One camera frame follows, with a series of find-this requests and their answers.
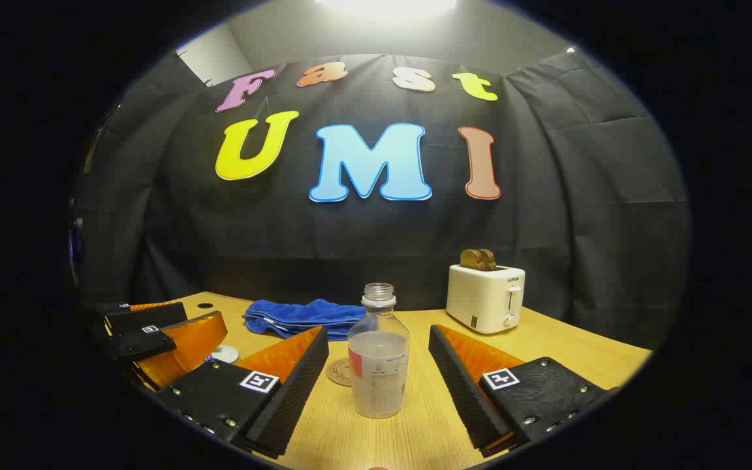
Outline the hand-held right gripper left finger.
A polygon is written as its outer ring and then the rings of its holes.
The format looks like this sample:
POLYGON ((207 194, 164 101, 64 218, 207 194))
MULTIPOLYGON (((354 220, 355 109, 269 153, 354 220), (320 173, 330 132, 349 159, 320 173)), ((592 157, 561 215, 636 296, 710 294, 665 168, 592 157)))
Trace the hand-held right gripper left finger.
POLYGON ((155 393, 159 404, 234 447, 284 455, 328 358, 322 325, 235 364, 211 359, 155 393))

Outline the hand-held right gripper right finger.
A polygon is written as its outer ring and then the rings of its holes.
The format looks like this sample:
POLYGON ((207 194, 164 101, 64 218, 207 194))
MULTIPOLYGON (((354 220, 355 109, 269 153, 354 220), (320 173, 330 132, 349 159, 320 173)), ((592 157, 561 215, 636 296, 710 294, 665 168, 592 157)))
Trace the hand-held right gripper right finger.
POLYGON ((520 360, 441 324, 431 326, 428 350, 483 457, 551 435, 619 392, 551 357, 520 360))

